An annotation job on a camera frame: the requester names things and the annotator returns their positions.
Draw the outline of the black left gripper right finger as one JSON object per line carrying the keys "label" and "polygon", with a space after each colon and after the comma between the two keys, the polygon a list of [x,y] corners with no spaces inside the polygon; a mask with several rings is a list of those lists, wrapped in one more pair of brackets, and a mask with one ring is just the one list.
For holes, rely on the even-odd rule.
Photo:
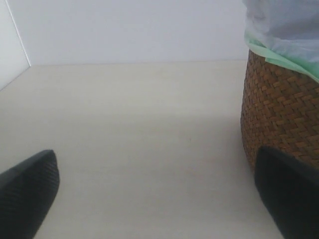
{"label": "black left gripper right finger", "polygon": [[262,146],[256,156],[255,186],[286,239],[319,237],[319,171],[282,151]]}

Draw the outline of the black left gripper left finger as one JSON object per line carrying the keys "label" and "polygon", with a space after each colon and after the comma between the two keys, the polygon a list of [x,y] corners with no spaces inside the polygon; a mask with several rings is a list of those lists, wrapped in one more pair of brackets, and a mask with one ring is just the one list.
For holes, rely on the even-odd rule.
{"label": "black left gripper left finger", "polygon": [[0,237],[32,239],[57,195],[60,175],[53,150],[43,150],[0,175]]}

